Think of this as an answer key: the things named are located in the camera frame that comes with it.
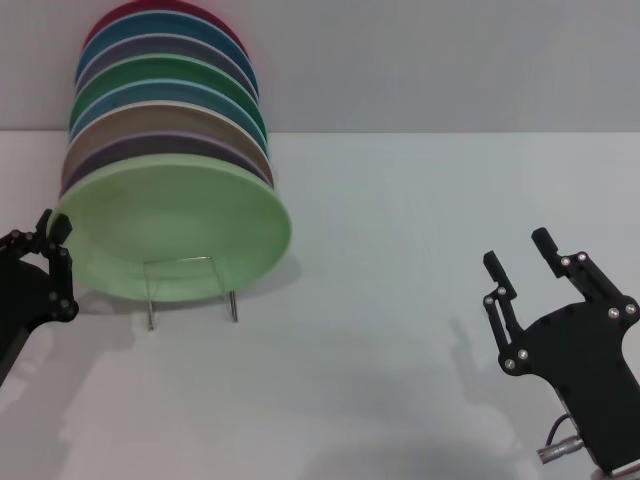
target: metal connector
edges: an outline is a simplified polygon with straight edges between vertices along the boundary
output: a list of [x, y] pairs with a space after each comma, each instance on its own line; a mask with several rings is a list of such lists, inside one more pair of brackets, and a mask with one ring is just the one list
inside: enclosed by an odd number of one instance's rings
[[542, 463], [549, 463], [570, 453], [577, 452], [582, 447], [584, 447], [584, 440], [578, 435], [574, 435], [548, 447], [541, 448], [538, 450], [538, 456]]

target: light green plate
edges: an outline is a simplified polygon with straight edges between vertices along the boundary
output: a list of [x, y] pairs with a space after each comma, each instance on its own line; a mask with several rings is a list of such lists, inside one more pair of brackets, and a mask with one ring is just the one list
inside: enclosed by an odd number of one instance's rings
[[[60, 199], [52, 221], [61, 213], [73, 225], [65, 247], [74, 278], [133, 299], [147, 298], [145, 270], [155, 301], [240, 290], [278, 262], [291, 238], [287, 211], [264, 182], [196, 155], [147, 155], [97, 170]], [[211, 257], [217, 275], [206, 259], [164, 262], [193, 257]]]

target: green plate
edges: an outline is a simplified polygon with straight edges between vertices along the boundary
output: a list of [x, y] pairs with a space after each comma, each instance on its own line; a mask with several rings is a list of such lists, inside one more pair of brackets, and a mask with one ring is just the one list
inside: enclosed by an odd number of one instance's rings
[[260, 127], [267, 138], [267, 127], [260, 108], [245, 88], [231, 76], [208, 63], [182, 55], [151, 54], [131, 57], [96, 75], [76, 96], [69, 130], [89, 105], [111, 90], [140, 80], [165, 78], [199, 83], [212, 88], [240, 105]]
[[[52, 215], [71, 220], [74, 278], [113, 295], [195, 300], [240, 290], [285, 253], [291, 223], [266, 183], [208, 157], [158, 154], [88, 175]], [[200, 260], [173, 261], [194, 257]]]

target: plate rim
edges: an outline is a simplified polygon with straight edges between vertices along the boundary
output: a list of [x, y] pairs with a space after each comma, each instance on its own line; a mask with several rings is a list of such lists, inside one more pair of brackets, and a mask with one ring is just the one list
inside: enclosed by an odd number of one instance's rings
[[[189, 3], [189, 2], [185, 2], [182, 0], [170, 0], [168, 2], [166, 2], [167, 4], [173, 4], [173, 5], [181, 5], [181, 6], [187, 6], [189, 8], [195, 8], [195, 10], [200, 10], [200, 14], [206, 14], [207, 16], [211, 16], [213, 18], [216, 19], [216, 21], [220, 22], [224, 27], [226, 27], [229, 32], [226, 32], [230, 37], [232, 37], [232, 39], [238, 44], [238, 46], [240, 48], [242, 48], [242, 50], [244, 50], [244, 52], [247, 54], [247, 57], [249, 56], [249, 52], [247, 52], [247, 49], [245, 48], [245, 46], [242, 44], [242, 41], [240, 40], [240, 37], [238, 37], [238, 35], [236, 34], [235, 30], [233, 30], [233, 28], [231, 28], [231, 26], [229, 26], [227, 24], [227, 22], [225, 22], [224, 20], [222, 20], [222, 18], [218, 17], [217, 15], [213, 14], [212, 12], [210, 12], [209, 10], [207, 10], [206, 8], [200, 7], [199, 5], [195, 5], [193, 3]], [[107, 13], [105, 13], [104, 15], [102, 15], [102, 17], [100, 17], [100, 19], [95, 22], [93, 24], [93, 26], [91, 27], [91, 29], [89, 30], [89, 33], [85, 36], [84, 41], [82, 42], [82, 46], [86, 46], [87, 43], [89, 43], [91, 41], [91, 39], [93, 37], [95, 37], [98, 33], [100, 33], [105, 27], [108, 27], [109, 25], [111, 25], [113, 22], [115, 22], [116, 20], [118, 20], [119, 18], [125, 17], [127, 16], [127, 14], [124, 14], [114, 20], [109, 21], [108, 23], [106, 23], [102, 28], [100, 29], [96, 29], [96, 27], [104, 20], [106, 19], [109, 15], [113, 15], [116, 11], [121, 10], [121, 9], [125, 9], [126, 11], [126, 7], [130, 7], [133, 5], [133, 2], [128, 2], [128, 3], [124, 3], [121, 5], [118, 5], [117, 7], [112, 8], [111, 10], [109, 10]], [[189, 13], [189, 12], [183, 12], [181, 10], [171, 10], [170, 8], [167, 9], [168, 5], [164, 5], [162, 7], [159, 7], [157, 5], [154, 5], [154, 8], [149, 8], [148, 10], [166, 10], [166, 11], [170, 11], [170, 12], [180, 12], [180, 13], [188, 13], [189, 15], [193, 15], [194, 17], [198, 17], [198, 18], [202, 18], [199, 15], [193, 14], [193, 13]], [[148, 11], [146, 9], [140, 10], [139, 12], [133, 12], [133, 13], [140, 13], [140, 12], [146, 12]], [[209, 21], [206, 18], [202, 18], [203, 20], [211, 23], [212, 25], [215, 25], [215, 23]]]
[[[96, 182], [99, 182], [105, 178], [108, 178], [111, 175], [114, 175], [116, 173], [121, 173], [121, 172], [126, 172], [126, 171], [131, 171], [131, 170], [137, 170], [137, 169], [144, 169], [144, 168], [148, 168], [148, 167], [157, 167], [157, 166], [162, 166], [162, 165], [170, 165], [170, 166], [178, 166], [178, 167], [182, 167], [182, 168], [205, 168], [208, 170], [212, 170], [218, 173], [222, 173], [224, 175], [228, 175], [228, 176], [232, 176], [235, 178], [239, 178], [241, 181], [247, 182], [252, 184], [254, 187], [257, 187], [259, 189], [261, 189], [263, 192], [265, 192], [265, 194], [267, 196], [270, 196], [273, 201], [274, 204], [279, 208], [280, 213], [282, 215], [282, 227], [286, 230], [286, 238], [283, 242], [283, 245], [281, 245], [280, 251], [278, 253], [278, 255], [276, 256], [276, 258], [274, 258], [268, 265], [268, 267], [266, 267], [264, 269], [264, 271], [261, 271], [259, 274], [253, 275], [253, 279], [250, 281], [246, 282], [246, 285], [228, 285], [226, 284], [225, 287], [227, 287], [228, 290], [241, 290], [244, 288], [247, 288], [248, 286], [250, 286], [251, 284], [253, 284], [254, 282], [256, 282], [257, 280], [259, 280], [260, 278], [262, 278], [266, 273], [268, 273], [281, 259], [282, 257], [285, 255], [285, 253], [287, 252], [289, 246], [291, 245], [291, 239], [292, 239], [292, 222], [291, 222], [291, 216], [289, 215], [289, 212], [287, 211], [286, 207], [284, 206], [284, 203], [282, 202], [280, 195], [273, 190], [272, 188], [270, 188], [267, 184], [265, 184], [264, 182], [262, 182], [260, 179], [258, 179], [257, 177], [255, 177], [253, 174], [243, 170], [242, 168], [236, 166], [236, 165], [232, 165], [229, 164], [227, 162], [224, 162], [223, 160], [219, 160], [219, 159], [213, 159], [213, 158], [209, 158], [209, 157], [202, 157], [199, 155], [190, 155], [190, 154], [152, 154], [152, 155], [145, 155], [145, 156], [141, 156], [141, 157], [135, 157], [135, 158], [131, 158], [128, 160], [124, 160], [121, 162], [117, 162], [115, 164], [111, 164], [108, 165], [104, 168], [98, 169], [94, 172], [92, 172], [91, 174], [87, 175], [86, 177], [84, 177], [82, 180], [80, 180], [78, 183], [76, 183], [72, 188], [70, 188], [58, 201], [58, 204], [56, 205], [50, 219], [49, 219], [49, 224], [47, 225], [47, 231], [49, 231], [49, 229], [51, 228], [51, 225], [56, 221], [56, 219], [58, 218], [58, 216], [60, 214], [65, 213], [65, 207], [67, 205], [69, 205], [69, 202], [72, 202], [74, 197], [79, 195], [79, 192], [82, 192], [82, 190], [90, 187], [91, 185], [95, 184]], [[105, 293], [109, 293], [111, 295], [116, 295], [118, 297], [122, 297], [122, 298], [131, 298], [131, 299], [136, 299], [136, 300], [141, 300], [144, 298], [141, 298], [139, 296], [132, 296], [126, 295], [126, 288], [123, 288], [123, 291], [119, 291], [117, 288], [116, 289], [108, 289], [108, 288], [103, 288], [102, 285], [104, 284], [100, 284], [99, 282], [97, 283], [98, 285], [100, 285], [99, 287], [95, 287], [95, 283], [92, 282], [91, 280], [89, 280], [88, 278], [91, 277], [90, 275], [87, 275], [87, 271], [83, 268], [78, 268], [78, 265], [76, 264], [75, 268], [74, 268], [74, 275], [76, 276], [76, 278], [78, 280], [80, 280], [81, 282], [83, 282], [84, 284], [92, 287], [92, 288], [96, 288], [101, 292], [105, 292]], [[212, 297], [214, 295], [209, 295], [209, 296], [195, 296], [195, 297], [185, 297], [185, 298], [181, 298], [181, 299], [169, 299], [169, 300], [163, 300], [162, 298], [159, 299], [154, 299], [154, 301], [183, 301], [183, 300], [195, 300], [198, 298], [209, 298]]]
[[[73, 174], [84, 164], [86, 164], [91, 157], [97, 155], [98, 153], [102, 152], [103, 150], [107, 149], [107, 148], [114, 148], [115, 146], [117, 146], [119, 143], [121, 142], [131, 142], [131, 141], [136, 141], [136, 140], [144, 140], [144, 139], [148, 139], [148, 138], [157, 138], [157, 137], [180, 137], [181, 139], [187, 139], [187, 140], [194, 140], [194, 141], [200, 141], [203, 143], [208, 143], [211, 145], [216, 145], [222, 148], [226, 148], [228, 149], [232, 154], [242, 158], [245, 162], [249, 162], [249, 164], [254, 167], [256, 170], [258, 170], [259, 175], [253, 174], [253, 172], [249, 172], [255, 176], [258, 176], [258, 178], [260, 178], [260, 180], [262, 180], [263, 182], [267, 183], [267, 185], [271, 188], [274, 188], [274, 186], [271, 184], [271, 181], [269, 180], [269, 178], [267, 177], [267, 175], [262, 171], [262, 169], [253, 161], [253, 159], [251, 159], [248, 155], [244, 154], [243, 152], [241, 152], [240, 150], [238, 150], [237, 148], [235, 148], [233, 145], [229, 145], [227, 142], [218, 139], [216, 137], [211, 137], [208, 135], [203, 135], [201, 133], [194, 133], [194, 132], [185, 132], [185, 131], [181, 131], [181, 130], [150, 130], [150, 131], [146, 131], [146, 132], [139, 132], [139, 133], [133, 133], [130, 135], [125, 135], [125, 136], [121, 136], [118, 137], [110, 142], [105, 143], [104, 145], [99, 146], [98, 148], [95, 148], [94, 150], [92, 150], [91, 152], [89, 152], [87, 154], [87, 156], [78, 164], [77, 168], [75, 170], [71, 171], [71, 174], [67, 176], [67, 182], [69, 181], [69, 179], [73, 176]], [[187, 154], [187, 153], [180, 153], [180, 152], [172, 152], [172, 155], [194, 155], [194, 154]], [[125, 160], [128, 160], [129, 158], [137, 158], [140, 156], [148, 156], [148, 155], [155, 155], [155, 154], [144, 154], [144, 155], [136, 155], [135, 157], [124, 157], [121, 158], [119, 160], [115, 160], [113, 162], [109, 162], [106, 165], [103, 165], [102, 167], [98, 167], [97, 169], [92, 170], [90, 173], [86, 174], [85, 176], [83, 176], [82, 178], [91, 175], [91, 173], [93, 173], [94, 171], [98, 170], [98, 169], [102, 169], [105, 168], [109, 165], [112, 165], [114, 163], [118, 163], [118, 162], [122, 162]], [[214, 160], [220, 160], [222, 162], [225, 163], [229, 163], [231, 165], [235, 165], [234, 163], [229, 162], [228, 160], [223, 160], [221, 158], [218, 157], [213, 157], [213, 156], [206, 156], [207, 158], [211, 158]], [[67, 187], [66, 189], [64, 188], [64, 184], [62, 185], [62, 189], [61, 189], [61, 197], [62, 195], [64, 195], [67, 191], [69, 191], [71, 188], [73, 188], [74, 185], [76, 185], [77, 183], [80, 182], [80, 180], [82, 180], [82, 178], [80, 178], [79, 180], [77, 180], [76, 182], [73, 183], [73, 185]]]
[[247, 116], [247, 118], [255, 125], [261, 139], [264, 141], [265, 144], [265, 148], [267, 149], [267, 151], [265, 151], [265, 153], [268, 154], [268, 145], [269, 142], [267, 140], [267, 138], [265, 137], [264, 133], [262, 132], [262, 130], [260, 129], [260, 127], [258, 126], [258, 124], [255, 122], [255, 120], [253, 119], [253, 117], [251, 117], [251, 115], [249, 115], [240, 105], [238, 105], [232, 98], [227, 97], [226, 95], [224, 95], [223, 93], [218, 92], [217, 90], [214, 90], [212, 88], [206, 87], [204, 85], [200, 85], [199, 83], [195, 83], [195, 82], [188, 82], [188, 81], [184, 81], [184, 80], [172, 80], [172, 79], [162, 79], [162, 78], [158, 78], [158, 79], [150, 79], [150, 80], [139, 80], [137, 82], [132, 82], [132, 83], [127, 83], [126, 85], [123, 85], [121, 87], [115, 88], [113, 90], [110, 90], [109, 92], [105, 93], [104, 95], [102, 95], [100, 98], [96, 99], [91, 105], [89, 105], [89, 107], [87, 107], [81, 114], [80, 116], [76, 119], [73, 128], [69, 129], [69, 136], [71, 137], [71, 139], [75, 138], [78, 133], [82, 130], [84, 130], [84, 127], [82, 129], [80, 129], [79, 132], [74, 134], [74, 131], [76, 129], [76, 126], [78, 125], [78, 123], [80, 122], [80, 120], [82, 119], [82, 117], [86, 114], [86, 112], [88, 112], [91, 107], [93, 107], [95, 104], [97, 104], [98, 102], [100, 102], [101, 100], [103, 100], [104, 98], [108, 97], [109, 95], [112, 95], [113, 93], [116, 92], [120, 92], [126, 88], [132, 88], [132, 87], [138, 87], [138, 86], [144, 86], [144, 85], [151, 85], [151, 84], [159, 84], [159, 83], [172, 83], [172, 84], [176, 84], [176, 85], [183, 85], [183, 86], [188, 86], [188, 87], [193, 87], [193, 88], [200, 88], [203, 90], [207, 90], [209, 93], [213, 93], [214, 95], [218, 95], [220, 97], [226, 98], [227, 100], [229, 100], [230, 102], [232, 102], [235, 107], [237, 107], [241, 112], [244, 112], [244, 114]]
[[256, 92], [256, 89], [255, 89], [253, 83], [251, 83], [251, 79], [247, 76], [246, 72], [244, 70], [242, 70], [242, 68], [240, 68], [240, 65], [238, 65], [231, 57], [229, 57], [226, 53], [224, 53], [219, 48], [216, 48], [213, 45], [209, 45], [207, 42], [203, 42], [202, 40], [198, 40], [197, 38], [189, 37], [188, 35], [178, 35], [176, 33], [143, 33], [142, 35], [134, 35], [133, 37], [124, 38], [124, 39], [114, 43], [113, 45], [108, 46], [107, 48], [102, 50], [98, 55], [93, 57], [91, 59], [91, 61], [89, 63], [87, 63], [87, 65], [85, 65], [84, 69], [80, 73], [80, 76], [78, 77], [78, 80], [75, 82], [75, 86], [76, 87], [78, 86], [78, 84], [82, 80], [82, 77], [85, 75], [87, 69], [94, 62], [96, 62], [103, 54], [108, 53], [110, 50], [112, 50], [112, 49], [114, 49], [116, 47], [122, 46], [125, 43], [134, 42], [134, 41], [137, 41], [137, 40], [142, 40], [142, 39], [147, 39], [147, 38], [152, 38], [152, 39], [153, 38], [170, 38], [170, 39], [176, 39], [176, 40], [184, 40], [184, 41], [187, 41], [187, 42], [196, 43], [196, 44], [198, 44], [198, 45], [200, 45], [202, 47], [208, 48], [210, 50], [213, 50], [213, 51], [219, 53], [220, 55], [225, 57], [227, 60], [229, 60], [231, 63], [233, 63], [236, 67], [238, 67], [238, 72], [245, 78], [245, 80], [247, 81], [247, 83], [251, 87], [251, 92], [249, 92], [249, 93], [250, 94], [253, 93], [252, 97], [254, 98], [254, 100], [256, 100], [256, 103], [258, 103], [257, 100], [260, 99], [260, 96], [258, 95], [258, 92]]
[[[97, 81], [100, 78], [100, 76], [106, 75], [110, 71], [115, 70], [116, 68], [121, 68], [123, 65], [126, 65], [126, 64], [129, 64], [129, 63], [135, 63], [135, 62], [142, 62], [142, 61], [145, 61], [145, 60], [159, 60], [159, 61], [168, 60], [168, 61], [182, 62], [182, 63], [184, 63], [186, 65], [189, 65], [189, 64], [197, 65], [199, 67], [202, 67], [204, 69], [209, 70], [212, 75], [220, 75], [223, 78], [225, 78], [226, 80], [231, 81], [236, 87], [238, 87], [240, 89], [240, 93], [246, 95], [246, 97], [249, 99], [250, 103], [252, 103], [252, 107], [255, 107], [255, 110], [256, 110], [256, 112], [258, 114], [258, 119], [260, 120], [260, 123], [258, 123], [257, 121], [256, 121], [256, 123], [258, 124], [258, 127], [260, 127], [260, 130], [263, 133], [266, 133], [267, 125], [266, 125], [266, 122], [265, 122], [264, 117], [262, 115], [262, 111], [260, 110], [260, 105], [258, 104], [258, 102], [256, 102], [254, 100], [254, 98], [251, 96], [251, 93], [249, 93], [247, 91], [247, 89], [244, 88], [240, 82], [238, 82], [235, 78], [233, 78], [231, 75], [229, 75], [224, 70], [222, 70], [220, 68], [217, 68], [217, 67], [214, 67], [213, 65], [209, 65], [208, 63], [203, 62], [202, 60], [197, 60], [195, 58], [191, 58], [191, 57], [188, 57], [186, 55], [178, 55], [178, 54], [172, 54], [172, 53], [147, 53], [147, 54], [143, 54], [143, 55], [136, 55], [134, 57], [129, 57], [129, 58], [126, 58], [124, 60], [120, 60], [119, 62], [116, 62], [113, 65], [110, 65], [109, 67], [107, 67], [104, 70], [102, 70], [98, 75], [96, 75], [89, 82], [87, 82], [87, 84], [79, 92], [76, 93], [75, 99], [73, 100], [73, 103], [71, 105], [71, 113], [69, 115], [69, 117], [70, 117], [69, 118], [69, 123], [71, 124], [71, 122], [72, 122], [73, 112], [75, 110], [76, 105], [78, 104], [78, 100], [80, 99], [80, 96], [84, 92], [86, 92], [86, 90], [91, 87], [91, 84], [93, 82]], [[197, 82], [193, 82], [191, 80], [183, 80], [183, 81], [197, 83]], [[128, 83], [123, 84], [121, 86], [128, 85], [129, 83], [135, 83], [135, 82], [128, 82]], [[90, 103], [89, 105], [87, 105], [85, 110], [88, 109], [92, 104], [93, 104], [93, 102]], [[246, 109], [244, 109], [244, 107], [242, 107], [242, 105], [240, 105], [239, 103], [238, 103], [238, 105], [243, 110], [246, 111]], [[78, 118], [80, 117], [81, 114], [82, 114], [82, 112], [80, 112], [77, 115], [76, 121], [78, 120]]]
[[73, 140], [67, 146], [67, 153], [65, 155], [64, 162], [62, 164], [61, 177], [62, 177], [62, 174], [64, 173], [64, 168], [65, 168], [65, 165], [67, 163], [67, 158], [69, 156], [69, 152], [71, 152], [74, 144], [76, 143], [76, 140], [78, 138], [80, 138], [85, 133], [85, 130], [95, 126], [100, 121], [106, 120], [106, 118], [108, 118], [111, 115], [124, 114], [127, 110], [134, 109], [134, 108], [143, 109], [143, 108], [153, 108], [153, 107], [157, 107], [157, 106], [158, 107], [167, 106], [167, 107], [170, 107], [170, 108], [177, 108], [177, 109], [182, 109], [182, 110], [192, 110], [192, 111], [196, 111], [198, 113], [202, 113], [202, 114], [205, 114], [205, 115], [210, 115], [210, 116], [216, 117], [217, 119], [222, 120], [223, 122], [231, 125], [235, 129], [239, 130], [244, 135], [245, 138], [249, 139], [251, 141], [251, 143], [255, 147], [258, 148], [258, 150], [262, 154], [262, 157], [264, 159], [265, 164], [269, 168], [269, 174], [270, 174], [272, 183], [274, 185], [277, 183], [276, 182], [276, 180], [277, 180], [276, 172], [274, 171], [273, 165], [270, 162], [268, 152], [265, 152], [262, 149], [260, 144], [256, 141], [255, 138], [253, 138], [251, 136], [251, 134], [249, 134], [249, 132], [247, 132], [244, 128], [242, 128], [236, 122], [231, 120], [229, 117], [227, 117], [225, 115], [222, 115], [221, 113], [216, 112], [215, 110], [211, 110], [209, 108], [202, 107], [200, 105], [194, 105], [193, 103], [178, 102], [178, 101], [175, 101], [175, 100], [144, 100], [142, 102], [130, 103], [130, 104], [127, 104], [127, 105], [123, 105], [122, 107], [114, 108], [113, 110], [109, 110], [108, 112], [100, 115], [98, 118], [96, 118], [95, 120], [93, 120], [92, 122], [87, 124], [82, 130], [80, 130], [80, 132], [78, 132], [76, 134], [76, 136], [73, 138]]
[[113, 25], [117, 25], [118, 23], [123, 22], [126, 19], [129, 19], [130, 17], [137, 17], [137, 16], [143, 16], [143, 15], [158, 15], [158, 14], [173, 15], [173, 16], [178, 16], [178, 17], [184, 17], [184, 18], [187, 18], [187, 19], [191, 19], [191, 20], [195, 21], [196, 23], [201, 23], [201, 24], [204, 24], [204, 26], [208, 26], [210, 28], [213, 28], [213, 29], [219, 31], [220, 33], [222, 33], [224, 36], [226, 36], [231, 42], [233, 42], [234, 45], [236, 45], [238, 47], [238, 51], [241, 53], [241, 55], [247, 61], [247, 65], [249, 66], [249, 69], [250, 69], [251, 74], [253, 76], [253, 79], [249, 78], [249, 80], [250, 80], [251, 83], [254, 84], [254, 87], [256, 87], [256, 90], [259, 93], [259, 90], [260, 90], [259, 83], [260, 82], [258, 81], [258, 76], [257, 76], [257, 74], [255, 72], [255, 69], [253, 68], [253, 64], [251, 63], [251, 60], [249, 59], [249, 56], [247, 55], [247, 53], [242, 49], [242, 47], [240, 47], [238, 45], [238, 43], [233, 38], [231, 38], [225, 31], [221, 30], [220, 28], [216, 27], [215, 25], [213, 25], [212, 23], [210, 23], [210, 22], [208, 22], [206, 20], [203, 20], [200, 17], [196, 17], [196, 16], [190, 15], [188, 13], [176, 12], [176, 11], [171, 11], [171, 10], [147, 10], [147, 11], [144, 11], [144, 12], [132, 13], [131, 15], [126, 15], [126, 16], [124, 16], [122, 18], [119, 18], [115, 22], [112, 22], [109, 25], [106, 25], [89, 42], [87, 42], [86, 45], [84, 45], [82, 47], [82, 50], [80, 52], [80, 56], [79, 56], [79, 59], [78, 59], [78, 65], [77, 65], [76, 71], [74, 73], [74, 80], [77, 80], [79, 78], [79, 76], [80, 76], [80, 73], [81, 73], [80, 65], [81, 65], [82, 59], [84, 57], [84, 54], [85, 54], [87, 48], [107, 28], [111, 28]]

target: red plate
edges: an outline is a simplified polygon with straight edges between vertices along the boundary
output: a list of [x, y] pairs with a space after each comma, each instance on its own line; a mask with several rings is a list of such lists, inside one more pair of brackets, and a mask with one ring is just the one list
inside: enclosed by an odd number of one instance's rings
[[191, 3], [182, 2], [180, 0], [135, 0], [133, 2], [125, 3], [124, 5], [120, 5], [117, 8], [114, 8], [109, 13], [107, 13], [104, 17], [98, 20], [87, 38], [84, 41], [83, 48], [87, 46], [87, 43], [104, 27], [109, 25], [110, 23], [115, 22], [116, 20], [131, 15], [133, 13], [146, 12], [147, 10], [171, 10], [174, 12], [186, 13], [189, 15], [193, 15], [194, 17], [201, 18], [202, 20], [206, 20], [207, 22], [215, 25], [224, 33], [229, 35], [234, 42], [236, 42], [244, 53], [247, 53], [247, 49], [244, 48], [242, 42], [238, 38], [238, 36], [229, 28], [229, 26], [216, 17], [213, 13], [206, 11], [204, 8], [200, 8], [197, 5], [193, 5]]

